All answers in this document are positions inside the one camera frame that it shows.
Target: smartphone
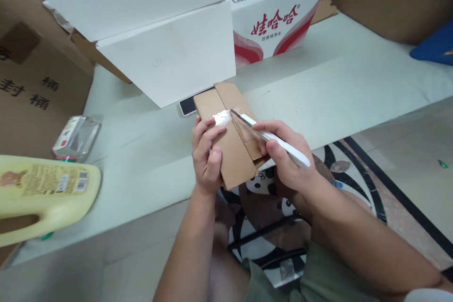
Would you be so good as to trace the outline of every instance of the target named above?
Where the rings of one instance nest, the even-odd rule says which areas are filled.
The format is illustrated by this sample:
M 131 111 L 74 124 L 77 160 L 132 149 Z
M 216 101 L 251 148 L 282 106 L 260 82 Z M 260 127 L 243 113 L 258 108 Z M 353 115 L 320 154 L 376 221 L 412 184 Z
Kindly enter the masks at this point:
M 212 90 L 213 88 L 215 88 L 215 86 L 211 86 L 210 88 L 207 88 L 206 90 L 200 91 L 200 92 L 194 94 L 191 97 L 188 97 L 186 99 L 182 99 L 179 102 L 179 107 L 181 108 L 181 112 L 183 113 L 183 116 L 184 117 L 188 117 L 188 116 L 190 116 L 191 114 L 193 114 L 193 113 L 195 113 L 197 111 L 197 108 L 195 107 L 195 102 L 193 101 L 194 96 L 196 96 L 197 94 Z

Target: box cutter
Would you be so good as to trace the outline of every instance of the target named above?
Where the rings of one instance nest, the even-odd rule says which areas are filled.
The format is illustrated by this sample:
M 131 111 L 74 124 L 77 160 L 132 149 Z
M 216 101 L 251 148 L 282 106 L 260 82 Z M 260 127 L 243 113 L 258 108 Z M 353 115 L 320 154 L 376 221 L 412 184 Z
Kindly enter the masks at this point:
M 256 124 L 256 121 L 254 121 L 252 118 L 250 118 L 246 114 L 239 114 L 233 109 L 230 110 L 233 114 L 238 116 L 246 125 L 249 127 L 252 127 L 252 125 Z M 310 161 L 308 158 L 300 152 L 298 149 L 295 147 L 291 146 L 287 142 L 284 142 L 280 138 L 278 138 L 275 134 L 272 132 L 269 132 L 267 130 L 262 130 L 262 131 L 255 131 L 262 140 L 265 142 L 270 141 L 271 139 L 275 139 L 281 147 L 283 147 L 286 152 L 288 153 L 289 157 L 293 160 L 294 163 L 300 168 L 309 168 L 310 167 Z

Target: white table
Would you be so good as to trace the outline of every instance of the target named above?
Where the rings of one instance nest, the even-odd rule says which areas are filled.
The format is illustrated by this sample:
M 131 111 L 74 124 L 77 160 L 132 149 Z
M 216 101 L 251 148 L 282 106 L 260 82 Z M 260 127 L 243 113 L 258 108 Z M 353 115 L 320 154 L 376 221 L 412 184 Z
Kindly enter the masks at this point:
M 414 60 L 410 50 L 338 14 L 312 26 L 301 48 L 243 67 L 230 81 L 258 119 L 285 121 L 315 149 L 453 95 L 453 67 Z M 84 113 L 102 122 L 87 161 L 102 169 L 99 196 L 80 222 L 28 242 L 14 264 L 191 195 L 194 115 L 183 117 L 176 103 L 159 109 L 100 66 Z

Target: hand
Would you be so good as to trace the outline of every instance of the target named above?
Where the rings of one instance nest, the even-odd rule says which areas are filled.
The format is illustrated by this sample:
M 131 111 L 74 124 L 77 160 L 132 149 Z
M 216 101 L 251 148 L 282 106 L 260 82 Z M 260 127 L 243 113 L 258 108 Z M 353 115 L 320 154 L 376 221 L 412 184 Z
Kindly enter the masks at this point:
M 222 151 L 214 147 L 209 152 L 212 141 L 219 134 L 225 132 L 226 126 L 214 126 L 208 131 L 209 125 L 215 122 L 214 117 L 201 120 L 197 115 L 195 126 L 192 130 L 192 158 L 195 169 L 196 190 L 208 195 L 216 195 L 218 188 L 222 185 L 220 176 L 220 163 L 222 162 Z
M 318 172 L 310 147 L 305 138 L 301 134 L 294 132 L 281 120 L 263 120 L 253 125 L 252 128 L 255 131 L 268 130 L 272 132 L 280 139 L 298 149 L 308 158 L 310 167 L 300 168 L 291 160 L 286 150 L 275 139 L 271 139 L 267 143 L 264 141 L 260 143 L 261 153 L 263 156 L 269 154 L 274 160 L 277 166 L 278 177 L 283 184 L 300 193 L 309 189 Z

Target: yellow bottle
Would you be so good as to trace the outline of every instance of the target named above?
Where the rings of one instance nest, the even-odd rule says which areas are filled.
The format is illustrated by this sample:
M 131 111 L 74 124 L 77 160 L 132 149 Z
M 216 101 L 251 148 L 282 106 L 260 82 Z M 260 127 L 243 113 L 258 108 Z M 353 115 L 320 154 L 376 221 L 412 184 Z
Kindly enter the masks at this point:
M 101 184 L 94 165 L 0 155 L 0 218 L 37 215 L 39 221 L 0 234 L 0 247 L 79 221 Z

